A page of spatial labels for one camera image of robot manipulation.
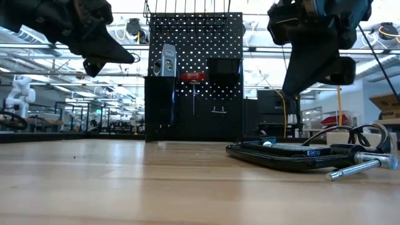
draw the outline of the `black cable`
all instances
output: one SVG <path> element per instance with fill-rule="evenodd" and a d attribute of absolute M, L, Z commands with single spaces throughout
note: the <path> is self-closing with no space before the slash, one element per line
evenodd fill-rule
<path fill-rule="evenodd" d="M 287 71 L 288 71 L 288 65 L 286 64 L 285 51 L 284 51 L 284 49 L 283 49 L 283 46 L 281 46 L 281 47 L 282 47 L 283 61 L 285 62 L 285 68 L 286 68 L 286 72 L 287 72 Z"/>
<path fill-rule="evenodd" d="M 314 139 L 316 139 L 317 137 L 319 137 L 322 134 L 325 134 L 329 131 L 335 130 L 335 129 L 345 129 L 347 131 L 349 131 L 349 139 L 347 140 L 348 144 L 355 144 L 356 143 L 356 136 L 358 138 L 358 141 L 360 142 L 360 145 L 364 146 L 364 147 L 371 147 L 371 144 L 369 143 L 369 141 L 367 140 L 367 138 L 361 133 L 362 132 L 362 128 L 368 128 L 368 127 L 372 127 L 372 128 L 377 128 L 380 131 L 381 134 L 381 141 L 379 142 L 379 144 L 376 146 L 377 152 L 378 153 L 383 153 L 383 145 L 386 143 L 386 139 L 389 138 L 389 133 L 388 130 L 380 125 L 380 124 L 365 124 L 362 126 L 358 126 L 358 127 L 351 127 L 351 126 L 333 126 L 333 127 L 329 127 L 326 128 L 322 131 L 319 131 L 317 134 L 313 135 L 312 137 L 310 137 L 309 139 L 307 139 L 306 141 L 303 142 L 302 146 L 309 146 L 310 142 Z"/>
<path fill-rule="evenodd" d="M 371 45 L 371 43 L 369 42 L 367 36 L 365 35 L 363 28 L 362 28 L 360 25 L 358 25 L 358 28 L 360 29 L 362 35 L 364 36 L 364 39 L 367 41 L 367 44 L 368 44 L 370 50 L 372 51 L 372 54 L 374 55 L 374 57 L 375 57 L 375 59 L 376 59 L 378 65 L 379 65 L 379 67 L 381 68 L 382 73 L 383 73 L 383 76 L 386 78 L 387 83 L 389 84 L 390 88 L 392 89 L 392 92 L 393 92 L 394 96 L 396 97 L 397 101 L 400 103 L 400 97 L 398 96 L 396 90 L 394 89 L 394 87 L 393 87 L 393 85 L 392 85 L 392 82 L 390 81 L 388 75 L 386 74 L 386 71 L 385 71 L 385 69 L 383 68 L 382 63 L 381 63 L 381 61 L 379 60 L 378 56 L 376 55 L 373 46 Z"/>

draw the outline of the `black pegboard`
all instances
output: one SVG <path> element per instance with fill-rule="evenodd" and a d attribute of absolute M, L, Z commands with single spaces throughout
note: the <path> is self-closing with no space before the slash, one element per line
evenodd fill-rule
<path fill-rule="evenodd" d="M 156 14 L 151 19 L 163 20 L 165 16 L 165 14 Z M 186 14 L 186 16 L 196 18 L 199 15 Z M 207 74 L 207 58 L 242 59 L 242 13 L 229 13 L 226 14 L 226 18 L 227 26 L 222 29 L 222 32 L 204 32 L 202 29 L 198 32 L 179 30 L 152 32 L 148 76 L 152 76 L 153 64 L 161 58 L 161 51 L 166 43 L 176 47 L 179 74 L 188 72 Z M 175 87 L 176 119 L 169 131 L 165 132 L 166 139 L 234 140 L 242 136 L 243 70 L 239 77 L 233 76 L 232 79 L 224 82 L 212 82 L 206 79 L 200 83 L 191 84 L 177 79 Z M 215 111 L 222 111 L 223 107 L 227 113 L 212 112 L 214 106 Z M 151 115 L 146 113 L 146 120 L 148 116 L 156 116 L 156 113 L 151 113 Z"/>

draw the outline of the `humanoid robot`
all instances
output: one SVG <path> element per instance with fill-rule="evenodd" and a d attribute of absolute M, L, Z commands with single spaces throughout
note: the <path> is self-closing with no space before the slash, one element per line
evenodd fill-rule
<path fill-rule="evenodd" d="M 30 77 L 19 75 L 12 82 L 12 90 L 6 98 L 6 112 L 15 113 L 14 107 L 19 106 L 19 115 L 26 118 L 29 103 L 34 103 L 36 100 L 36 92 L 29 84 L 31 81 Z"/>

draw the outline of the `cable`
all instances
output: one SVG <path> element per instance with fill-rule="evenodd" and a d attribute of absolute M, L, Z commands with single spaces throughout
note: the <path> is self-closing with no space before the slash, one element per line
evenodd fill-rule
<path fill-rule="evenodd" d="M 317 134 L 315 134 L 314 136 L 312 136 L 309 139 L 307 139 L 306 141 L 304 141 L 302 146 L 309 146 L 310 142 L 312 140 L 316 139 L 320 135 L 325 134 L 325 133 L 327 133 L 329 131 L 332 131 L 332 130 L 335 130 L 335 129 L 345 129 L 345 130 L 349 131 L 349 139 L 347 140 L 348 144 L 355 144 L 356 143 L 356 136 L 357 136 L 358 141 L 360 142 L 360 145 L 362 145 L 364 147 L 371 147 L 371 144 L 369 143 L 367 138 L 360 132 L 360 131 L 362 131 L 362 128 L 368 128 L 368 127 L 377 128 L 380 131 L 381 141 L 376 146 L 376 149 L 377 149 L 377 152 L 384 153 L 383 152 L 383 147 L 384 147 L 384 144 L 386 143 L 386 140 L 389 138 L 389 132 L 383 125 L 377 124 L 377 123 L 365 124 L 365 125 L 358 126 L 358 127 L 351 127 L 351 126 L 333 126 L 333 127 L 329 127 L 329 128 L 326 128 L 326 129 L 324 129 L 322 131 L 319 131 Z"/>
<path fill-rule="evenodd" d="M 115 36 L 116 36 L 118 39 L 120 39 L 121 41 L 125 40 L 125 37 L 126 37 L 126 26 L 127 26 L 127 25 L 128 25 L 128 23 L 125 23 L 124 34 L 122 35 L 122 37 L 119 37 L 119 36 L 118 36 L 118 33 L 117 33 L 118 25 L 115 24 L 115 30 L 114 30 Z"/>
<path fill-rule="evenodd" d="M 255 60 L 254 60 L 254 57 L 253 57 L 253 54 L 251 54 L 251 52 L 250 52 L 250 55 L 251 55 L 251 58 L 253 59 L 253 61 L 255 61 Z M 268 85 L 270 85 L 270 87 L 272 88 L 272 90 L 274 90 L 274 91 L 276 92 L 276 94 L 278 94 L 278 95 L 282 98 L 282 103 L 283 103 L 283 116 L 284 116 L 284 128 L 283 128 L 283 132 L 284 132 L 284 133 L 283 133 L 283 138 L 286 138 L 286 129 L 287 129 L 287 126 L 288 126 L 288 117 L 286 116 L 286 102 L 285 102 L 285 98 L 283 97 L 283 95 L 282 95 L 279 91 L 277 91 L 277 90 L 267 81 L 267 79 L 264 77 L 263 73 L 261 72 L 260 68 L 258 67 L 257 63 L 255 63 L 255 65 L 256 65 L 256 67 L 257 67 L 257 69 L 258 69 L 258 72 L 259 72 L 260 75 L 262 76 L 262 78 L 267 82 Z"/>
<path fill-rule="evenodd" d="M 342 97 L 340 95 L 340 86 L 337 87 L 337 105 L 339 106 L 339 126 L 342 126 L 343 116 L 342 116 Z"/>
<path fill-rule="evenodd" d="M 386 35 L 386 36 L 388 36 L 388 37 L 395 37 L 396 40 L 398 41 L 398 43 L 400 43 L 400 39 L 399 39 L 400 34 L 388 34 L 388 33 L 386 33 L 386 32 L 383 32 L 383 31 L 382 31 L 382 28 L 385 29 L 385 27 L 381 26 L 381 27 L 379 28 L 379 32 L 380 32 L 381 34 Z"/>
<path fill-rule="evenodd" d="M 392 85 L 392 82 L 390 81 L 390 79 L 389 79 L 389 77 L 388 77 L 388 74 L 386 74 L 386 71 L 385 71 L 385 69 L 383 68 L 382 63 L 381 63 L 381 61 L 379 60 L 378 56 L 376 55 L 374 48 L 372 47 L 371 43 L 370 43 L 369 40 L 367 39 L 367 36 L 365 35 L 365 32 L 364 32 L 363 28 L 362 28 L 360 25 L 358 25 L 358 28 L 360 29 L 362 35 L 363 35 L 364 38 L 366 39 L 367 44 L 368 44 L 369 48 L 370 48 L 371 51 L 372 51 L 372 54 L 374 55 L 374 57 L 375 57 L 375 59 L 376 59 L 376 62 L 378 63 L 379 67 L 381 68 L 381 71 L 382 71 L 382 73 L 383 73 L 385 79 L 387 80 L 387 83 L 389 84 L 390 88 L 392 89 L 392 92 L 393 92 L 393 94 L 394 94 L 394 97 L 395 97 L 395 98 L 397 99 L 397 101 L 400 103 L 400 97 L 398 96 L 396 90 L 394 89 L 394 87 L 393 87 L 393 85 Z"/>
<path fill-rule="evenodd" d="M 385 27 L 381 26 L 381 27 L 379 28 L 379 32 L 380 32 L 381 34 L 384 34 L 384 35 L 389 36 L 389 37 L 395 37 L 395 38 L 400 37 L 400 34 L 388 34 L 388 33 L 386 33 L 386 32 L 383 32 L 383 31 L 382 31 L 382 28 L 385 28 Z"/>

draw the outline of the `wooden tabletop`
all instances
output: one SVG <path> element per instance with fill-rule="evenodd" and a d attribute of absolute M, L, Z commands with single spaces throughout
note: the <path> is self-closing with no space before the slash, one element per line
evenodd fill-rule
<path fill-rule="evenodd" d="M 329 182 L 227 143 L 75 140 L 0 145 L 0 224 L 399 224 L 400 173 Z"/>

